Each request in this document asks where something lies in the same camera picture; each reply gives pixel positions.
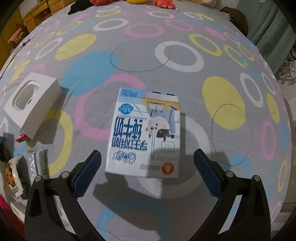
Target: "red circular logo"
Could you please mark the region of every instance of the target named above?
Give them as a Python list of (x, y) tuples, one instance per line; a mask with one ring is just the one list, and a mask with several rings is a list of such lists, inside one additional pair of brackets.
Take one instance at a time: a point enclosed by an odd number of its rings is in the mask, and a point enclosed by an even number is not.
[(163, 172), (164, 175), (171, 175), (175, 170), (174, 165), (171, 162), (165, 162), (161, 166), (161, 171)]

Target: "blue logo badge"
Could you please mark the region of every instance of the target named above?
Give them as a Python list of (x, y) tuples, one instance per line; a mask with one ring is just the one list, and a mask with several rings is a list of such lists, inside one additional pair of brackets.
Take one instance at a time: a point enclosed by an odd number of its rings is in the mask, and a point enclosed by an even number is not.
[(122, 105), (118, 108), (118, 110), (119, 110), (122, 114), (124, 114), (124, 115), (128, 115), (128, 114), (130, 114), (130, 113), (133, 111), (133, 107), (132, 107), (130, 104), (125, 103), (125, 104), (122, 104)]

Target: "cabinet drawer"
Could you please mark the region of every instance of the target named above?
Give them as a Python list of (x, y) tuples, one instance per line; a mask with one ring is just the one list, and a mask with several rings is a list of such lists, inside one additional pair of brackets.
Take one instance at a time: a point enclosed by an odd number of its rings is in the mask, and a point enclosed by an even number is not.
[(58, 9), (58, 10), (52, 12), (50, 15), (52, 16), (52, 15), (54, 15), (55, 13), (57, 13), (58, 11), (60, 11), (60, 10), (62, 10), (62, 8), (60, 8), (60, 9)]
[(58, 9), (63, 8), (63, 7), (64, 7), (63, 1), (58, 1), (50, 6), (50, 11), (55, 12)]
[(28, 16), (24, 17), (24, 22), (28, 22), (32, 18), (32, 14), (30, 13)]
[(60, 0), (48, 0), (48, 5), (50, 6), (58, 1), (60, 1)]
[(26, 22), (26, 25), (29, 32), (32, 32), (37, 27), (34, 18), (31, 18), (28, 22)]
[(38, 15), (39, 13), (41, 13), (43, 10), (48, 8), (48, 3), (47, 1), (45, 1), (44, 3), (41, 3), (38, 7), (36, 7), (33, 11), (32, 11), (32, 16), (35, 17), (36, 15)]

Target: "red object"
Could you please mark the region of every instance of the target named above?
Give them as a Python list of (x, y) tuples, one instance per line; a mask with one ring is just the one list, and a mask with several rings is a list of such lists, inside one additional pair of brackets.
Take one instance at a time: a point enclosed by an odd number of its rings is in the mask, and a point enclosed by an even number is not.
[(90, 0), (90, 2), (96, 6), (103, 6), (112, 3), (113, 0)]
[(22, 222), (17, 218), (17, 216), (10, 209), (9, 205), (5, 201), (5, 199), (0, 195), (0, 207), (2, 208), (4, 214), (14, 226), (15, 230), (20, 233), (23, 237), (25, 237), (25, 228)]
[(162, 166), (161, 166), (161, 171), (164, 175), (171, 175), (175, 170), (174, 164), (171, 162), (165, 162)]
[(23, 141), (26, 141), (26, 140), (29, 140), (30, 138), (25, 134), (25, 133), (22, 133), (20, 134), (20, 136), (16, 139), (17, 142), (23, 142)]
[(157, 7), (176, 9), (173, 0), (155, 0), (153, 3)]

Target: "black cable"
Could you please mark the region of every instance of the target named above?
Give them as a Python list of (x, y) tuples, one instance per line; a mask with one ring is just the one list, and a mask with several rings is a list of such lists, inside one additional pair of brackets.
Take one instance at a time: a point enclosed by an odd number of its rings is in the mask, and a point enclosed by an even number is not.
[(31, 39), (28, 39), (27, 42), (23, 42), (22, 46), (20, 46), (20, 47), (15, 51), (15, 53), (13, 54), (11, 60), (9, 61), (9, 64), (6, 66), (5, 70), (3, 71), (3, 73), (2, 73), (2, 75), (1, 75), (1, 77), (0, 77), (0, 81), (1, 81), (1, 79), (2, 79), (2, 77), (3, 77), (3, 75), (4, 75), (4, 73), (5, 73), (5, 71), (7, 70), (8, 66), (11, 64), (11, 62), (12, 62), (13, 59), (15, 58), (15, 56), (18, 54), (18, 52), (21, 51), (21, 49), (22, 49), (22, 48), (23, 48), (23, 47), (24, 47), (24, 46), (25, 46), (30, 40), (31, 40)]

